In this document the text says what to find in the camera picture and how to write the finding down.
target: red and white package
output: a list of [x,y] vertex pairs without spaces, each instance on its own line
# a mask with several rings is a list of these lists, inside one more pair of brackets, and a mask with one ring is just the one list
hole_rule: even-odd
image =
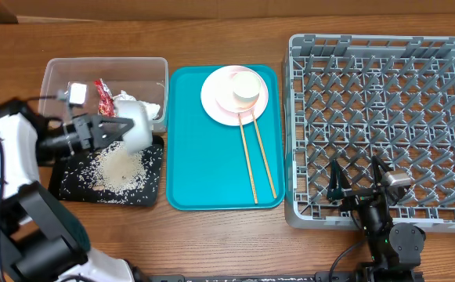
[[114,113],[114,103],[110,89],[103,82],[102,78],[95,81],[95,86],[100,95],[99,114],[107,117],[115,117],[116,114]]

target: transparent container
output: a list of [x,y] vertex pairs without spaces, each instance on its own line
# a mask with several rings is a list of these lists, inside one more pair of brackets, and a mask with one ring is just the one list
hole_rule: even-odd
[[[102,78],[113,96],[126,91],[137,100],[161,106],[152,121],[154,132],[166,132],[168,103],[168,62],[159,57],[121,58],[58,58],[48,62],[42,81],[41,96],[57,96],[67,91],[69,82],[86,84],[83,107],[75,107],[74,115],[97,114],[99,93],[94,81]],[[39,113],[47,117],[67,119],[63,102],[51,99],[39,102]]]

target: gray plastic rack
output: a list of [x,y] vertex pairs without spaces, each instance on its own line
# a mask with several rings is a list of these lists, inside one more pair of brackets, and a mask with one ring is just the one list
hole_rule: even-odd
[[413,180],[395,223],[455,232],[455,38],[296,34],[283,67],[291,226],[354,229],[326,199],[330,160],[369,189],[377,155]]

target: blue tray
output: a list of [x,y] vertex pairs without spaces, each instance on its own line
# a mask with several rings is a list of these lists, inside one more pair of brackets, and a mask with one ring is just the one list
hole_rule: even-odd
[[238,126],[221,125],[209,117],[200,101],[201,87],[214,67],[184,67],[173,75],[168,99],[166,197],[179,210],[274,208],[284,196],[283,134],[277,76],[263,65],[256,71],[269,89],[269,103],[257,119],[277,199],[273,198],[253,123],[244,126],[258,204]]

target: white plate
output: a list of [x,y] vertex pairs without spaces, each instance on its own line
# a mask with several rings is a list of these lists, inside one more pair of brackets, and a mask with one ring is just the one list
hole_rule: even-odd
[[[210,118],[213,118],[215,121],[223,125],[240,125],[237,114],[223,109],[216,100],[217,95],[222,95],[224,93],[227,95],[226,92],[232,92],[232,89],[230,87],[226,87],[226,85],[228,85],[232,77],[240,71],[250,71],[251,73],[256,74],[262,83],[257,103],[253,107],[255,118],[262,115],[267,107],[267,103],[269,102],[269,90],[267,89],[267,85],[262,77],[260,77],[260,75],[258,75],[255,71],[243,66],[221,67],[212,72],[204,81],[203,88],[201,89],[201,104]],[[249,124],[253,121],[250,110],[241,113],[240,116],[243,125]]]

